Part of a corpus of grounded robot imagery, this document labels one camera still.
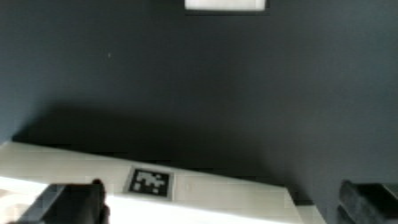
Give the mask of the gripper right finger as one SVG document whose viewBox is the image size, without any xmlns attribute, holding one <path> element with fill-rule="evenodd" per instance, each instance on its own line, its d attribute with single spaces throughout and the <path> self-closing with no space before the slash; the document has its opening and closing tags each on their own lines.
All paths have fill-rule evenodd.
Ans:
<svg viewBox="0 0 398 224">
<path fill-rule="evenodd" d="M 343 181 L 336 223 L 398 224 L 398 183 Z"/>
</svg>

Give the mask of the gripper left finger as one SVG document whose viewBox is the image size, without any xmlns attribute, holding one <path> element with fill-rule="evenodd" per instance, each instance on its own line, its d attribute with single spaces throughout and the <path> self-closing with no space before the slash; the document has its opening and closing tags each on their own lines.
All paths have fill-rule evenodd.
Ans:
<svg viewBox="0 0 398 224">
<path fill-rule="evenodd" d="M 99 179 L 50 184 L 14 224 L 108 224 L 110 208 Z"/>
</svg>

